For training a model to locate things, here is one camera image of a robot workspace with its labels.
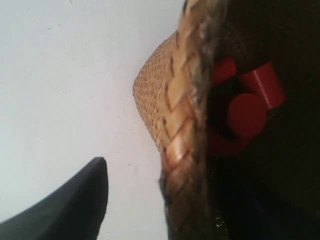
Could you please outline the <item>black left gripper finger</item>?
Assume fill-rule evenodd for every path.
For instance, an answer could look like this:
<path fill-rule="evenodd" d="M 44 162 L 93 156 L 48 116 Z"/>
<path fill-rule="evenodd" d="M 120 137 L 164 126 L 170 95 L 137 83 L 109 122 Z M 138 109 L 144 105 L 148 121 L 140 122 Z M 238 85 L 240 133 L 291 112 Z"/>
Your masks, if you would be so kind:
<path fill-rule="evenodd" d="M 0 224 L 2 240 L 95 240 L 108 204 L 108 168 L 95 157 L 49 196 Z"/>

